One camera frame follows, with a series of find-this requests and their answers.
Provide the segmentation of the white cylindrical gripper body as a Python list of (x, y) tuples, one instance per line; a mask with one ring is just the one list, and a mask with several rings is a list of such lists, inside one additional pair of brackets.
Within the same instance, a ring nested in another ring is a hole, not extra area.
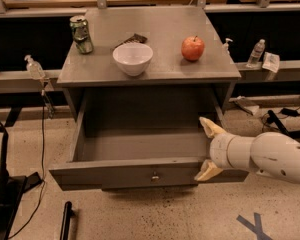
[(218, 134), (210, 143), (210, 158), (222, 169), (239, 169), (242, 165), (242, 138), (229, 133)]

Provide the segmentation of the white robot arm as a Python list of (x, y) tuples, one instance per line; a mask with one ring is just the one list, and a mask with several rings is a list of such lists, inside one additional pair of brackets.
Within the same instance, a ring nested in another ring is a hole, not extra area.
[(227, 132), (208, 118), (200, 117), (199, 122), (211, 143), (196, 181), (208, 181), (225, 170), (243, 170), (300, 185), (298, 141), (277, 132), (244, 137)]

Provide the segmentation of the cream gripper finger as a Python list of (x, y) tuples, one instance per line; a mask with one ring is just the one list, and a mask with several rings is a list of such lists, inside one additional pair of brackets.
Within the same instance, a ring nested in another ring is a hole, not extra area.
[(200, 171), (194, 177), (198, 182), (205, 182), (219, 175), (223, 171), (212, 160), (207, 159), (203, 162)]
[(225, 133), (225, 130), (222, 127), (220, 127), (208, 118), (200, 117), (199, 121), (208, 138), (214, 138), (218, 134)]

